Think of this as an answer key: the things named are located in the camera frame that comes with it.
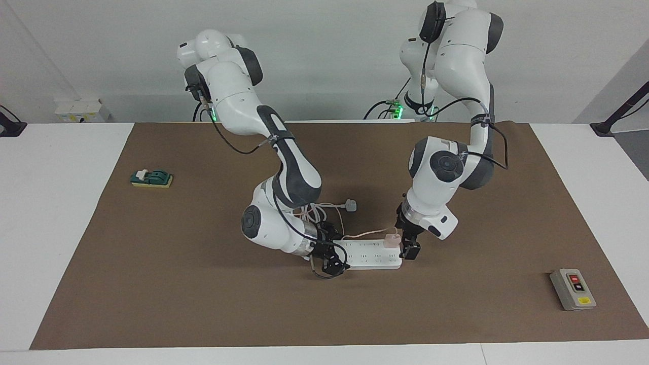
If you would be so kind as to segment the white wall socket box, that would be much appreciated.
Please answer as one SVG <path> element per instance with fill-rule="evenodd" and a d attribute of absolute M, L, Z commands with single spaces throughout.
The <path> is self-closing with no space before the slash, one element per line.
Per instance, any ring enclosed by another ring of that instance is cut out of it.
<path fill-rule="evenodd" d="M 111 112 L 99 99 L 57 101 L 55 116 L 64 123 L 106 123 Z"/>

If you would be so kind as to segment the green knife switch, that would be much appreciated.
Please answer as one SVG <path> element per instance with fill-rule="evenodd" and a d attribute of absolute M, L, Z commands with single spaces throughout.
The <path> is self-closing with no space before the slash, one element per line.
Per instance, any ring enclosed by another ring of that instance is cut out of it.
<path fill-rule="evenodd" d="M 140 169 L 130 177 L 130 184 L 135 187 L 168 189 L 172 184 L 172 174 L 163 170 Z"/>

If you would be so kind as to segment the brown table mat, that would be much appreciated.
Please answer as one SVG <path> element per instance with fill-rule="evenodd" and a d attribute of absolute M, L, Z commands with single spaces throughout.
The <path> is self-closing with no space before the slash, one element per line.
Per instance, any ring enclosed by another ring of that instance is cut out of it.
<path fill-rule="evenodd" d="M 208 123 L 139 123 L 32 349 L 341 346 L 649 338 L 532 129 L 500 122 L 508 170 L 449 203 L 459 223 L 396 270 L 331 280 L 248 241 L 240 218 L 279 159 L 228 148 Z M 135 187 L 140 169 L 168 189 Z M 564 310 L 549 274 L 578 269 L 594 309 Z"/>

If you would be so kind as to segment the grey on-off switch box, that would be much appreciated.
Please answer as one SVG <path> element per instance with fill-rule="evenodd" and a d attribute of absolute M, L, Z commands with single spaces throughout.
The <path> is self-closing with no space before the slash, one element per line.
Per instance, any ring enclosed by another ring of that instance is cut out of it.
<path fill-rule="evenodd" d="M 594 309 L 596 301 L 578 269 L 559 269 L 549 278 L 564 310 Z"/>

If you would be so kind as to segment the white power strip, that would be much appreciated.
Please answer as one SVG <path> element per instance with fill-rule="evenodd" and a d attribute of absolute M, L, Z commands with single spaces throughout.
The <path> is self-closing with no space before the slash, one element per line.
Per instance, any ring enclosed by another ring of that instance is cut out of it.
<path fill-rule="evenodd" d="M 385 247 L 383 240 L 338 240 L 336 253 L 351 270 L 392 270 L 403 263 L 400 248 Z"/>

